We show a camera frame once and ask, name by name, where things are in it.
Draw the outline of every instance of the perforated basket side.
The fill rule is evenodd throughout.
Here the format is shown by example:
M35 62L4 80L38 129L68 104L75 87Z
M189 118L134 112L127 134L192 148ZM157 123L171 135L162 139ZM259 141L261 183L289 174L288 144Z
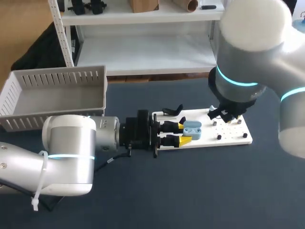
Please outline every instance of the perforated basket side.
M106 78L104 66L50 68L15 71L23 89L45 88L71 85L103 85Z
M83 116L102 116L102 110L84 112L60 112L56 114L32 114L13 117L0 117L0 122L7 132L39 130L42 129L44 122L50 116L55 115L83 115Z
M4 84L0 95L0 116L12 115L22 88L13 72Z

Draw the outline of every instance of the wooden floor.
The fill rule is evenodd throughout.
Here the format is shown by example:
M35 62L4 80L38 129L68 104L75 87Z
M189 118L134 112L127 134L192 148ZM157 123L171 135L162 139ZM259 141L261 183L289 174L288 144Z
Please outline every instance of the wooden floor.
M0 88L11 65L51 22L47 0L0 0Z

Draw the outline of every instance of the white wire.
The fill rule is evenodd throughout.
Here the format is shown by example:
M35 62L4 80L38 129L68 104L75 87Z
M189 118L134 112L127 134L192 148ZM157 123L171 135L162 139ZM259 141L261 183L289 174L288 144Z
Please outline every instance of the white wire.
M42 154L43 154L43 163L42 163L42 167L41 167L41 173L40 173L40 177L39 177L38 186L37 186L35 196L32 199L32 205L33 205L34 211L38 211L38 204L39 204L38 198L39 198L42 186L43 186L44 178L46 176L46 171L47 171L47 167L48 167L48 152L47 151L40 151L39 155L42 155Z

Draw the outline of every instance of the shelf unit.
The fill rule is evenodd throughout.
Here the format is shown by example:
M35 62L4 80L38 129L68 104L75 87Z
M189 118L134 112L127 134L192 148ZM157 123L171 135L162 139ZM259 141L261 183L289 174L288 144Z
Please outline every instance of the shelf unit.
M144 13L132 13L128 0L104 0L108 6L103 14L86 11L80 16L67 10L71 0L65 0L63 16L57 1L48 1L67 66L104 64L107 75L115 76L202 73L216 65L215 25L226 0L205 0L217 8L199 6L193 13L171 0L160 0L159 10ZM76 26L81 43L75 63L70 26Z

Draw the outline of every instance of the yellow part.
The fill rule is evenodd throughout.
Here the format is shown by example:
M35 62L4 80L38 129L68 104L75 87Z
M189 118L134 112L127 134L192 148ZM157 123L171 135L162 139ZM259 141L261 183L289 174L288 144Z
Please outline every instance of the yellow part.
M180 123L178 123L178 128L179 128L179 129L184 129L183 125L180 124Z
M186 145L192 141L190 136L179 136L179 147Z

